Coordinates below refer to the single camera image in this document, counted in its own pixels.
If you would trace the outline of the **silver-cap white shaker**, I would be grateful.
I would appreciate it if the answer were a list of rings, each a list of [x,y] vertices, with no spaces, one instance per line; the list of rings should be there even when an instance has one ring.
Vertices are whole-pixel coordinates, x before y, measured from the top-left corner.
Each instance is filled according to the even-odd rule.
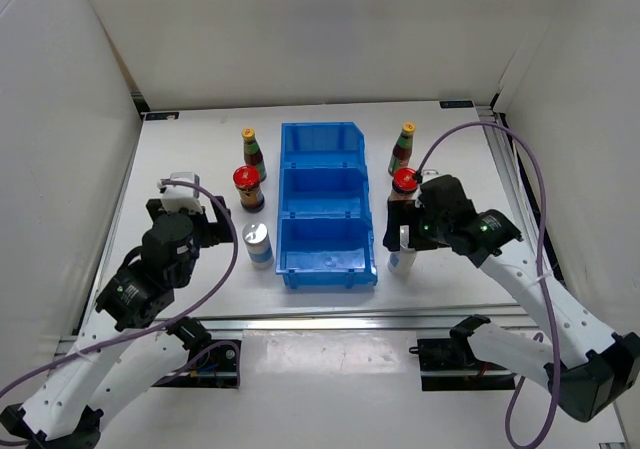
[[[242,239],[250,261],[255,268],[267,269],[274,257],[268,228],[264,223],[248,223],[242,229]]]
[[[389,253],[388,269],[400,276],[406,276],[417,257],[417,251],[409,246],[409,227],[400,227],[400,246],[398,251]]]

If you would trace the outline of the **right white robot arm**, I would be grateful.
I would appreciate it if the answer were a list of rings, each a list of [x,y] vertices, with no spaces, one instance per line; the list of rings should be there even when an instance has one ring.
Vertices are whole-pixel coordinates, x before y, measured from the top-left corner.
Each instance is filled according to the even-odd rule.
[[[479,212],[451,175],[396,172],[387,204],[384,246],[391,252],[448,248],[497,282],[548,337],[523,339],[473,315],[450,332],[449,356],[460,368],[494,363],[547,389],[570,417],[588,422],[629,390],[639,375],[639,337],[617,334],[553,276],[538,268],[520,230],[503,213]]]

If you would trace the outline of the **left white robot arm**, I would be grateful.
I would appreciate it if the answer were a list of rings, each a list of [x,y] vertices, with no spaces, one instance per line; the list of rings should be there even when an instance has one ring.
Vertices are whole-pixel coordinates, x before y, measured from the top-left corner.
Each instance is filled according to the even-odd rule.
[[[175,290],[190,283],[202,250],[238,243],[223,197],[210,200],[214,221],[195,196],[147,201],[151,228],[99,294],[72,349],[2,389],[7,394],[48,376],[26,401],[2,410],[1,424],[13,437],[8,446],[93,448],[113,417],[147,389],[217,365],[217,352],[237,347],[213,339],[189,311],[156,320]]]

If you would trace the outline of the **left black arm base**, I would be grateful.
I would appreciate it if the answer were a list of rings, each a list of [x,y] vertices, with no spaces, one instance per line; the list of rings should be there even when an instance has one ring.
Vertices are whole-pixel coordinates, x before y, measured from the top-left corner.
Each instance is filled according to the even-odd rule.
[[[211,332],[209,348],[181,373],[173,372],[154,384],[158,388],[238,389],[241,332]]]

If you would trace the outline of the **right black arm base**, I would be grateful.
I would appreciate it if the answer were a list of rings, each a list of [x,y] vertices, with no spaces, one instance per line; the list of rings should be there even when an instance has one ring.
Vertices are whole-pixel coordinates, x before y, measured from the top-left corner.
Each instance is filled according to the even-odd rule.
[[[485,362],[463,364],[449,339],[418,339],[408,352],[418,358],[423,392],[512,391],[515,375]]]

